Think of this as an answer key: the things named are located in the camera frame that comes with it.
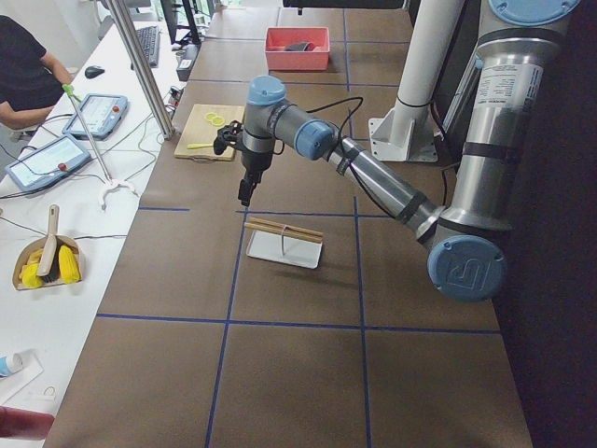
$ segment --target computer mouse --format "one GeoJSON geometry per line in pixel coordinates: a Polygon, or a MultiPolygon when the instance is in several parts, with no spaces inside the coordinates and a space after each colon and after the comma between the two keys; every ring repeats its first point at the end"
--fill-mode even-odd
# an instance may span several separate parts
{"type": "Polygon", "coordinates": [[[94,77],[98,77],[103,72],[105,72],[105,70],[99,65],[90,65],[85,69],[85,77],[87,79],[92,79],[94,77]]]}

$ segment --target red plastic container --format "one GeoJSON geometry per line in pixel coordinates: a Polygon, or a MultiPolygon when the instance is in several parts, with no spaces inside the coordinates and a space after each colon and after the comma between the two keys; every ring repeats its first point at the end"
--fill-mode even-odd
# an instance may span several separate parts
{"type": "Polygon", "coordinates": [[[265,57],[270,70],[326,70],[329,60],[327,28],[268,28],[265,57]],[[311,51],[285,51],[299,42],[312,44],[311,51]]]}
{"type": "Polygon", "coordinates": [[[41,441],[49,433],[54,416],[0,406],[0,438],[41,441]]]}

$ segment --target wooden cutting board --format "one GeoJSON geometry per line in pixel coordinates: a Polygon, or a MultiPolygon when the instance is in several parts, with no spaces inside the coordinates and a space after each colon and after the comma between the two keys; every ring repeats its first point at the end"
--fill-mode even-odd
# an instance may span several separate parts
{"type": "Polygon", "coordinates": [[[212,147],[200,147],[197,149],[188,149],[187,145],[192,144],[212,144],[217,137],[217,130],[224,125],[230,124],[233,120],[242,121],[244,114],[243,105],[194,105],[193,110],[188,116],[187,124],[183,130],[174,156],[180,159],[211,159],[217,161],[231,161],[236,152],[228,147],[221,156],[214,154],[212,147]],[[214,126],[206,118],[208,114],[217,114],[224,119],[224,124],[214,126]]]}

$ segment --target blue-framed tablet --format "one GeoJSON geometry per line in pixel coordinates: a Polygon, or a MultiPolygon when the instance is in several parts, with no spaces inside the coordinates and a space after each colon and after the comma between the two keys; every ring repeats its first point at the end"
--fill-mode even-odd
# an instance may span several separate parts
{"type": "Polygon", "coordinates": [[[7,174],[22,191],[49,187],[91,160],[90,152],[71,135],[13,161],[5,167],[7,174]]]}
{"type": "MultiPolygon", "coordinates": [[[[104,140],[116,129],[128,105],[126,96],[90,93],[83,98],[79,108],[93,138],[104,140]]],[[[87,134],[76,114],[68,120],[62,133],[87,140],[87,134]]]]}

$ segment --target keyboard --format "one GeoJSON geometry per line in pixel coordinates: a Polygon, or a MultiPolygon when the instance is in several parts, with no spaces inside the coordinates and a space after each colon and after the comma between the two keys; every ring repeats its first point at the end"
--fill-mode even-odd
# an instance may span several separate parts
{"type": "Polygon", "coordinates": [[[137,30],[137,37],[150,67],[157,67],[160,59],[160,28],[147,26],[137,30]]]}

